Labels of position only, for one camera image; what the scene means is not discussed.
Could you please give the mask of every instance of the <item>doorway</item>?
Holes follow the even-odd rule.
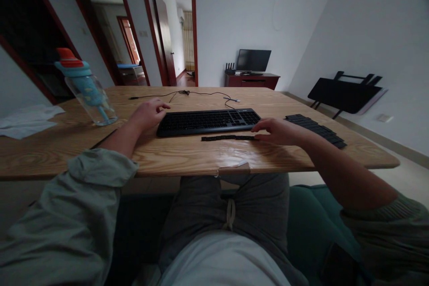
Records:
[[[144,0],[163,86],[198,86],[196,0]]]
[[[149,86],[127,0],[76,0],[115,85]]]
[[[49,0],[3,0],[0,43],[43,95],[58,104],[74,98],[54,66],[58,47],[80,57]]]

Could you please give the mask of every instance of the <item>wall outlet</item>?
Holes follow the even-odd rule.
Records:
[[[388,123],[388,122],[390,122],[393,119],[393,116],[386,115],[386,114],[381,114],[379,117],[377,117],[377,119],[380,122]]]

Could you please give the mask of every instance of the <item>green sleeve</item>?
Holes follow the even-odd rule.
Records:
[[[3,285],[102,285],[109,272],[120,188],[138,165],[88,150],[68,162],[0,247]]]
[[[343,210],[341,217],[362,247],[373,286],[429,285],[429,213],[399,194],[376,210]]]

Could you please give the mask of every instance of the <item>drawstring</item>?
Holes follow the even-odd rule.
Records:
[[[236,203],[233,199],[228,199],[228,207],[227,207],[227,221],[223,224],[222,229],[232,231],[232,224],[234,223],[234,219],[236,218]]]

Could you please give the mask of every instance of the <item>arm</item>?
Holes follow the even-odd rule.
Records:
[[[341,216],[362,246],[362,257],[379,285],[429,282],[429,214],[319,135],[279,119],[262,120],[260,141],[297,145],[310,156]]]
[[[120,188],[138,165],[129,158],[143,131],[165,116],[159,99],[142,104],[101,148],[68,162],[1,246],[2,284],[104,284],[113,252]]]

